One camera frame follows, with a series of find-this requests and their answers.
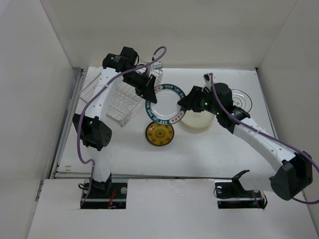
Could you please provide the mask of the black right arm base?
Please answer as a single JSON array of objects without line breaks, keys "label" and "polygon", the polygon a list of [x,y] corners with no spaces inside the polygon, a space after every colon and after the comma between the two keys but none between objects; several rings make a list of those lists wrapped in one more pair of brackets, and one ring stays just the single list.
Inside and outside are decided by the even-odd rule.
[{"label": "black right arm base", "polygon": [[263,191],[245,190],[239,182],[242,175],[249,172],[243,170],[231,179],[214,181],[213,194],[217,199],[218,209],[261,209],[264,210],[268,199]]}]

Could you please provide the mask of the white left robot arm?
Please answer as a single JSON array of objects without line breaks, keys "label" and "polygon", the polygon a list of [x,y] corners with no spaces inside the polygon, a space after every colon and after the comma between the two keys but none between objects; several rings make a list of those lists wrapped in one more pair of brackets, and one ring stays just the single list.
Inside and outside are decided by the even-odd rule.
[{"label": "white left robot arm", "polygon": [[75,114],[73,123],[77,132],[77,154],[82,164],[91,164],[88,192],[95,192],[104,198],[112,190],[112,174],[105,159],[99,156],[110,142],[112,130],[107,126],[107,109],[121,83],[132,86],[138,97],[156,103],[155,80],[150,73],[153,64],[160,61],[166,47],[159,47],[160,56],[153,54],[151,62],[138,65],[138,53],[130,47],[123,47],[120,54],[109,53],[102,61],[101,82],[93,97]]}]

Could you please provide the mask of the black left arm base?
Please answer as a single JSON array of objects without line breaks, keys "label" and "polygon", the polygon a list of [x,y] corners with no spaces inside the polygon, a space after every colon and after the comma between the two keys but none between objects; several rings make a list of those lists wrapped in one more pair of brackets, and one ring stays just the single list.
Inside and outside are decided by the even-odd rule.
[{"label": "black left arm base", "polygon": [[126,209],[128,181],[120,179],[113,180],[111,189],[107,193],[98,192],[92,188],[88,194],[89,181],[80,183],[78,187],[82,190],[80,201],[81,209]]}]

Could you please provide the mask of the white plate dark lettered rim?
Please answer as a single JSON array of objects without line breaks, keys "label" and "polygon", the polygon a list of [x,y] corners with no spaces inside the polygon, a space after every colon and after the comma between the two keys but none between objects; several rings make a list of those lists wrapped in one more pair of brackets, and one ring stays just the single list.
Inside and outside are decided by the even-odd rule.
[{"label": "white plate dark lettered rim", "polygon": [[186,109],[177,104],[185,97],[181,88],[173,84],[161,84],[155,87],[157,103],[145,101],[145,111],[153,122],[172,125],[179,122]]}]

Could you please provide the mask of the yellow patterned plate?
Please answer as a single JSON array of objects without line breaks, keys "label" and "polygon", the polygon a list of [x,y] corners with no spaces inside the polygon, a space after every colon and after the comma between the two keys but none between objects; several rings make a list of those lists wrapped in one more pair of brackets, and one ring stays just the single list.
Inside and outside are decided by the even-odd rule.
[{"label": "yellow patterned plate", "polygon": [[170,144],[174,138],[174,134],[172,125],[158,124],[156,122],[149,123],[145,130],[147,141],[157,147]]}]

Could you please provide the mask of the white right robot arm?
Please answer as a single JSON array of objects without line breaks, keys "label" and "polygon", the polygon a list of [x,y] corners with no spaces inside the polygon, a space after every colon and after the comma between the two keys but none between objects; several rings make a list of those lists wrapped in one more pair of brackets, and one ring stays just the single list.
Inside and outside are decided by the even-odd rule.
[{"label": "white right robot arm", "polygon": [[269,176],[253,176],[248,169],[233,176],[231,191],[234,195],[243,196],[254,190],[270,191],[289,201],[312,184],[311,157],[261,129],[245,110],[234,105],[232,90],[227,84],[193,86],[178,105],[186,111],[207,111],[215,115],[223,128],[250,145],[272,167],[273,173]]}]

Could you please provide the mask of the white plate black rim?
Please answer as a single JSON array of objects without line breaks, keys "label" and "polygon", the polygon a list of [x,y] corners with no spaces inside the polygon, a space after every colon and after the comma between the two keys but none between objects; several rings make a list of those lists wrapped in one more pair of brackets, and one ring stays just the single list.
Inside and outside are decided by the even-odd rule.
[{"label": "white plate black rim", "polygon": [[253,107],[251,97],[242,90],[232,89],[233,105],[242,108],[246,112],[250,112]]}]

